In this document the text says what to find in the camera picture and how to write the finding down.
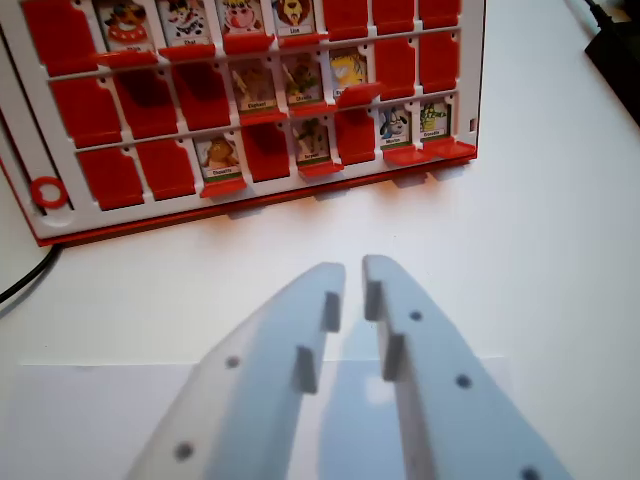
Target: gripper jaw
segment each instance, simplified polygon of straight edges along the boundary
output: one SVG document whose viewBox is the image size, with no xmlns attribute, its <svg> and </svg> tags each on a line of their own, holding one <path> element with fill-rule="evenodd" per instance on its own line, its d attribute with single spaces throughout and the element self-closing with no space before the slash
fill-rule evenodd
<svg viewBox="0 0 640 480">
<path fill-rule="evenodd" d="M 287 285 L 197 364 L 129 480 L 282 480 L 302 394 L 340 328 L 344 267 Z"/>
<path fill-rule="evenodd" d="M 365 318 L 394 383 L 407 479 L 571 476 L 431 297 L 390 258 L 363 260 Z"/>
</svg>

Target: red ring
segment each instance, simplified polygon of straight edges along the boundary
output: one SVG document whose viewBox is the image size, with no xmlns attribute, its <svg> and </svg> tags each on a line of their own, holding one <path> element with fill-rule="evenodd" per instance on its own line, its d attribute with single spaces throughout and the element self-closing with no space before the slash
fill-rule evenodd
<svg viewBox="0 0 640 480">
<path fill-rule="evenodd" d="M 40 188 L 44 185 L 53 185 L 60 192 L 60 196 L 57 200 L 49 201 L 45 200 Z M 36 205 L 42 208 L 60 208 L 67 203 L 69 194 L 67 189 L 64 188 L 64 184 L 56 177 L 39 177 L 31 183 L 31 198 L 36 202 Z"/>
</svg>

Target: white plastic frame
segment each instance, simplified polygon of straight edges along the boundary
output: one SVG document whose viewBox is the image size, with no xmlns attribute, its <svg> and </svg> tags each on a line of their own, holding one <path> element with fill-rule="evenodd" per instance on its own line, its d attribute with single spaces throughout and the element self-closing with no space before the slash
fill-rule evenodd
<svg viewBox="0 0 640 480">
<path fill-rule="evenodd" d="M 143 4 L 147 9 L 151 33 L 156 48 L 165 47 L 165 38 L 161 29 L 161 23 L 155 2 L 153 0 L 138 0 L 138 2 Z M 415 95 L 413 97 L 388 101 L 380 101 L 379 97 L 377 97 L 370 106 L 365 108 L 369 108 L 371 110 L 370 115 L 372 115 L 374 125 L 376 129 L 378 129 L 377 108 L 380 105 L 397 103 L 409 104 L 409 102 L 413 102 L 413 108 L 419 109 L 420 102 L 428 99 L 437 99 L 454 95 L 455 100 L 454 108 L 452 109 L 453 118 L 451 123 L 452 136 L 454 136 L 457 141 L 477 145 L 477 128 L 470 131 L 469 126 L 472 123 L 477 125 L 479 111 L 482 45 L 484 34 L 484 2 L 479 0 L 462 0 L 463 13 L 460 15 L 458 25 L 455 27 L 422 30 L 421 21 L 417 17 L 416 8 L 416 18 L 414 19 L 415 29 L 413 32 L 377 37 L 377 28 L 372 23 L 372 16 L 370 12 L 368 37 L 366 38 L 336 42 L 324 40 L 318 45 L 290 49 L 280 49 L 277 40 L 275 40 L 266 52 L 233 55 L 230 57 L 227 57 L 224 52 L 222 36 L 220 33 L 220 24 L 214 0 L 204 0 L 204 4 L 209 29 L 213 43 L 216 46 L 216 56 L 209 61 L 212 65 L 215 65 L 216 70 L 221 73 L 224 81 L 227 97 L 230 100 L 230 125 L 206 130 L 189 131 L 184 120 L 184 116 L 182 115 L 170 75 L 169 66 L 171 63 L 163 57 L 158 56 L 159 63 L 157 66 L 153 66 L 152 68 L 158 69 L 159 71 L 164 70 L 165 72 L 162 78 L 168 83 L 169 91 L 173 98 L 178 119 L 178 133 L 134 140 L 122 113 L 122 108 L 117 99 L 117 95 L 114 95 L 116 109 L 118 110 L 118 115 L 122 125 L 123 141 L 117 144 L 102 145 L 100 147 L 76 149 L 73 141 L 65 131 L 57 106 L 51 95 L 49 83 L 70 78 L 95 76 L 104 78 L 105 82 L 101 84 L 101 86 L 114 93 L 110 77 L 118 70 L 111 70 L 107 67 L 100 66 L 97 71 L 93 72 L 50 78 L 46 68 L 40 64 L 38 59 L 37 52 L 34 48 L 20 7 L 20 0 L 3 0 L 0 2 L 0 24 L 15 61 L 17 71 L 20 75 L 20 80 L 18 80 L 13 74 L 13 69 L 7 52 L 4 47 L 0 46 L 0 110 L 3 112 L 9 128 L 9 132 L 6 133 L 10 134 L 13 138 L 18 154 L 14 155 L 12 149 L 6 145 L 6 140 L 0 138 L 0 143 L 3 144 L 2 161 L 19 202 L 23 207 L 23 211 L 25 212 L 32 229 L 38 238 L 46 239 L 172 213 L 185 212 L 212 205 L 227 204 L 239 200 L 298 190 L 312 185 L 339 182 L 341 180 L 374 175 L 397 169 L 397 167 L 394 167 L 384 161 L 382 151 L 379 148 L 379 139 L 376 130 L 376 149 L 374 160 L 346 166 L 341 172 L 326 177 L 316 177 L 312 179 L 303 178 L 298 173 L 295 161 L 295 149 L 292 144 L 293 138 L 289 125 L 290 119 L 287 118 L 281 122 L 281 129 L 285 132 L 285 137 L 287 138 L 287 148 L 290 158 L 290 175 L 277 180 L 259 183 L 253 182 L 250 172 L 248 171 L 246 157 L 244 156 L 244 153 L 240 153 L 241 150 L 242 152 L 244 151 L 240 135 L 240 118 L 232 92 L 231 78 L 227 65 L 228 61 L 241 60 L 244 58 L 261 58 L 264 61 L 267 61 L 267 57 L 270 57 L 271 60 L 267 61 L 267 63 L 273 72 L 278 108 L 282 112 L 288 113 L 289 108 L 286 102 L 286 95 L 284 93 L 284 80 L 279 61 L 280 55 L 292 55 L 299 52 L 311 52 L 312 54 L 316 54 L 316 58 L 319 60 L 321 66 L 325 101 L 328 104 L 333 104 L 335 101 L 333 99 L 333 86 L 329 67 L 329 50 L 348 46 L 368 45 L 366 56 L 369 81 L 371 82 L 375 81 L 375 49 L 373 48 L 373 42 L 377 38 L 407 37 L 417 39 L 418 34 L 427 32 L 453 32 L 456 35 L 456 40 L 460 43 L 460 73 L 454 90 L 433 94 L 423 94 L 419 81 L 419 42 L 413 41 L 411 46 L 416 49 Z M 275 26 L 269 0 L 262 0 L 261 7 L 263 9 L 265 31 L 267 34 L 272 34 Z M 82 10 L 87 16 L 96 50 L 98 52 L 105 52 L 106 48 L 104 40 L 98 25 L 98 19 L 93 10 L 92 2 L 90 0 L 81 0 L 80 5 L 76 8 Z M 318 33 L 326 32 L 321 2 L 314 2 L 314 13 L 316 19 L 316 31 Z M 33 121 L 33 117 L 29 110 L 29 104 L 27 104 L 24 96 L 19 94 L 20 82 L 22 82 L 22 85 L 24 86 L 24 90 L 27 94 L 29 104 L 33 109 L 37 124 Z M 327 117 L 327 120 L 322 118 L 322 121 L 327 125 L 329 130 L 332 160 L 339 163 L 340 158 L 337 153 L 333 115 L 327 115 Z M 40 137 L 38 134 L 38 128 L 42 132 L 42 138 L 44 139 L 44 142 L 46 142 L 46 146 L 39 141 Z M 242 158 L 241 167 L 243 169 L 243 176 L 247 182 L 247 188 L 243 191 L 231 195 L 225 195 L 223 197 L 201 198 L 200 193 L 203 188 L 202 175 L 199 168 L 197 168 L 198 164 L 197 158 L 195 158 L 195 150 L 193 149 L 193 145 L 190 145 L 191 142 L 188 140 L 193 137 L 214 136 L 231 131 L 235 132 L 233 138 L 236 143 L 239 156 Z M 415 132 L 412 133 L 413 143 L 417 147 L 420 147 L 421 143 L 419 138 L 415 135 Z M 187 151 L 189 152 L 190 162 L 194 172 L 195 193 L 179 198 L 155 201 L 153 199 L 153 195 L 148 189 L 144 175 L 142 174 L 139 165 L 137 165 L 139 173 L 141 173 L 141 182 L 145 188 L 143 195 L 145 203 L 131 207 L 102 211 L 89 190 L 82 169 L 77 161 L 76 153 L 79 151 L 116 146 L 121 148 L 129 147 L 130 153 L 135 154 L 135 148 L 131 148 L 135 147 L 135 144 L 164 138 L 185 139 L 185 148 L 187 148 Z M 24 170 L 26 170 L 30 178 L 25 178 L 25 175 L 22 174 L 21 164 L 24 165 Z M 53 210 L 47 209 L 43 211 L 42 209 L 35 208 L 29 192 L 29 180 L 33 181 L 35 178 L 40 176 L 59 177 L 68 191 L 70 204 Z"/>
</svg>

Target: screw hole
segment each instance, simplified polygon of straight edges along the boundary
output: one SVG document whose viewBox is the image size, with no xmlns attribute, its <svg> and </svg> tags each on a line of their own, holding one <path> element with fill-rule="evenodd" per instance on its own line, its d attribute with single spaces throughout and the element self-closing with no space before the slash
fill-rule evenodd
<svg viewBox="0 0 640 480">
<path fill-rule="evenodd" d="M 467 388 L 471 388 L 471 379 L 467 377 L 464 373 L 456 377 L 456 383 L 460 388 L 464 388 L 465 390 Z"/>
<path fill-rule="evenodd" d="M 522 480 L 541 480 L 542 477 L 535 468 L 527 467 L 520 473 Z"/>
<path fill-rule="evenodd" d="M 184 462 L 193 455 L 193 445 L 189 442 L 180 442 L 173 451 L 176 460 Z"/>
<path fill-rule="evenodd" d="M 227 368 L 236 368 L 238 365 L 240 365 L 240 357 L 236 357 L 235 355 L 233 355 L 231 357 L 228 357 L 224 363 Z"/>
</svg>

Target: black device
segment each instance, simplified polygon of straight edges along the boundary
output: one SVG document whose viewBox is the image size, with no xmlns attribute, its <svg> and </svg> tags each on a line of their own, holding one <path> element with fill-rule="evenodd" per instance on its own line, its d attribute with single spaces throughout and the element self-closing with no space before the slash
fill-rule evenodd
<svg viewBox="0 0 640 480">
<path fill-rule="evenodd" d="M 614 22 L 587 0 L 600 32 L 585 52 L 640 126 L 640 23 Z"/>
</svg>

